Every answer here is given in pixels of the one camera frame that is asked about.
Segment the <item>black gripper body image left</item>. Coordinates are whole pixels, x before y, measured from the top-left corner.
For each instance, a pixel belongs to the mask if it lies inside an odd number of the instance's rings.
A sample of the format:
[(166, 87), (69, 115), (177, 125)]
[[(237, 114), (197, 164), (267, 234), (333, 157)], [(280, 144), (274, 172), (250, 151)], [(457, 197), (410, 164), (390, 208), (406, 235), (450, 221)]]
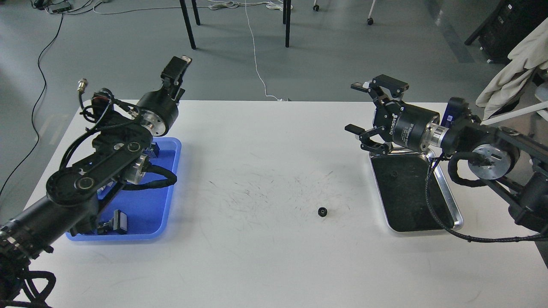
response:
[(146, 93), (136, 104), (142, 112), (140, 125), (153, 136), (166, 135), (178, 117), (178, 102), (168, 90)]

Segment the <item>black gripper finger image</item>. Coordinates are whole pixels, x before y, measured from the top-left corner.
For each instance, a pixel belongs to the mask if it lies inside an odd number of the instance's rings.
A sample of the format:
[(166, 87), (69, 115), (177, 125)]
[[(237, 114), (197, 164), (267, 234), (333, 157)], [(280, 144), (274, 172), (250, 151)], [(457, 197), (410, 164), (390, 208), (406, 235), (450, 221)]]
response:
[(162, 89), (174, 101), (179, 101), (185, 90), (182, 89), (183, 76), (192, 59), (186, 55), (173, 56), (161, 73)]
[(376, 107), (384, 107), (388, 103), (400, 102), (409, 84), (385, 74), (378, 75), (370, 81), (355, 82), (351, 89), (367, 93)]
[(345, 131), (356, 135), (356, 138), (360, 140), (360, 148), (362, 150), (378, 154), (378, 155), (388, 155), (393, 150), (391, 143), (379, 143), (374, 142), (371, 138), (375, 135), (380, 135), (382, 131), (385, 130), (385, 126), (375, 127), (370, 130), (365, 130), (361, 127), (358, 127), (354, 124), (348, 124), (345, 126)]

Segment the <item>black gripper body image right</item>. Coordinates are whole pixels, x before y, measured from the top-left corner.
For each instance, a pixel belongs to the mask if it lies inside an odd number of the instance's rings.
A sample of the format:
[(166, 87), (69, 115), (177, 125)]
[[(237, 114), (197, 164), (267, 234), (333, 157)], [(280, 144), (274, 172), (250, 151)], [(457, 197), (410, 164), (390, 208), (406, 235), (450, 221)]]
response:
[(375, 111), (375, 128), (380, 128), (380, 136), (385, 142), (423, 152), (429, 147), (427, 128), (440, 123), (440, 114), (404, 103), (378, 105)]

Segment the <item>black robot arm image left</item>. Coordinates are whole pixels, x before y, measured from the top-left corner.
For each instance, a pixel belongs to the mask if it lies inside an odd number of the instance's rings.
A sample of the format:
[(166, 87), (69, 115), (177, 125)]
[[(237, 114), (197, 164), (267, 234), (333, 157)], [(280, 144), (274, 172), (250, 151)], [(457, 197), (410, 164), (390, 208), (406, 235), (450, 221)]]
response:
[(48, 271), (29, 265), (65, 232), (96, 230), (98, 217), (121, 190), (137, 191), (174, 185), (174, 172), (149, 161), (153, 137), (168, 133), (179, 111), (183, 76), (192, 59), (173, 57), (161, 73), (159, 90), (136, 104), (116, 99), (102, 88), (81, 107), (93, 124), (61, 158), (47, 183), (46, 195), (1, 226), (1, 306), (46, 308), (56, 283)]

